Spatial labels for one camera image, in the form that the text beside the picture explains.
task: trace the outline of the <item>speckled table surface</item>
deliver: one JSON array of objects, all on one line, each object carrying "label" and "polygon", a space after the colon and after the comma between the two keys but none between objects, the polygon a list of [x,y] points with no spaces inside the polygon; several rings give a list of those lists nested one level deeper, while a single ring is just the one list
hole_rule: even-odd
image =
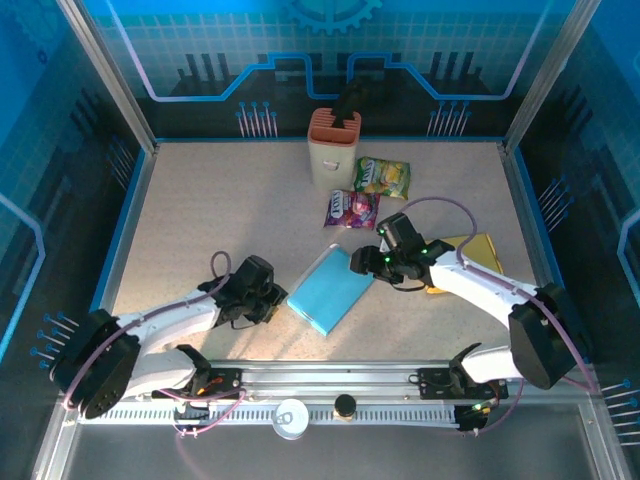
[{"label": "speckled table surface", "polygon": [[[505,274],[533,282],[507,181],[493,143],[363,141],[358,156],[411,163],[410,199],[455,198],[491,235]],[[209,258],[226,250],[233,270],[256,254],[288,289],[332,243],[347,252],[374,244],[372,231],[323,228],[328,194],[311,183],[306,142],[163,144],[135,232],[114,313],[183,296],[209,280]],[[378,219],[402,200],[382,198]],[[425,238],[469,232],[464,213],[446,204],[412,207]],[[400,293],[374,282],[328,336],[286,305],[272,321],[186,337],[209,359],[447,359],[473,342],[506,343],[496,320],[451,294]]]}]

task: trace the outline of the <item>white lid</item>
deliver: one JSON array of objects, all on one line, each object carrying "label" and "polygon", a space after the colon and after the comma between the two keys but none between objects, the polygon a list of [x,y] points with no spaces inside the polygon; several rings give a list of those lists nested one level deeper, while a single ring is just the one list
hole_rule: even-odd
[{"label": "white lid", "polygon": [[294,440],[304,433],[309,425],[309,410],[304,403],[288,398],[276,408],[273,428],[278,435]]}]

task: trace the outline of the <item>purple snack bag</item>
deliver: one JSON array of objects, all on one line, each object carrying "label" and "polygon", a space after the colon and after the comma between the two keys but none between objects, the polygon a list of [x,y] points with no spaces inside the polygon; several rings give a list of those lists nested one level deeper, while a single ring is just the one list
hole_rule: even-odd
[{"label": "purple snack bag", "polygon": [[334,190],[329,199],[329,210],[324,226],[373,229],[379,202],[380,195],[377,193]]}]

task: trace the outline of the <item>pen holder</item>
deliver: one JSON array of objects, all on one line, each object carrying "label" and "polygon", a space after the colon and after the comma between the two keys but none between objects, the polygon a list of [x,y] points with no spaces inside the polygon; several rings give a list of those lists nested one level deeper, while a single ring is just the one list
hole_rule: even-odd
[{"label": "pen holder", "polygon": [[318,108],[311,116],[307,141],[311,156],[311,176],[318,190],[352,190],[356,166],[356,147],[362,118],[344,120],[344,128],[335,128],[336,117],[330,108]]}]

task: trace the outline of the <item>glass panel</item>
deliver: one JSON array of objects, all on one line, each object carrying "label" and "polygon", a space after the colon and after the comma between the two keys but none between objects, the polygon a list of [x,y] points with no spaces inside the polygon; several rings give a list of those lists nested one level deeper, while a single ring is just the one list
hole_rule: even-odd
[{"label": "glass panel", "polygon": [[3,7],[0,445],[2,478],[17,479],[58,395],[45,368],[65,330],[43,318],[88,311],[139,147],[56,3]]},{"label": "glass panel", "polygon": [[[638,22],[632,0],[602,2],[521,144],[559,271],[593,335],[604,387],[625,377],[637,384],[640,373]],[[640,465],[639,450],[625,451]]]},{"label": "glass panel", "polygon": [[155,134],[171,138],[303,136],[354,77],[364,134],[502,136],[573,5],[85,3]]}]

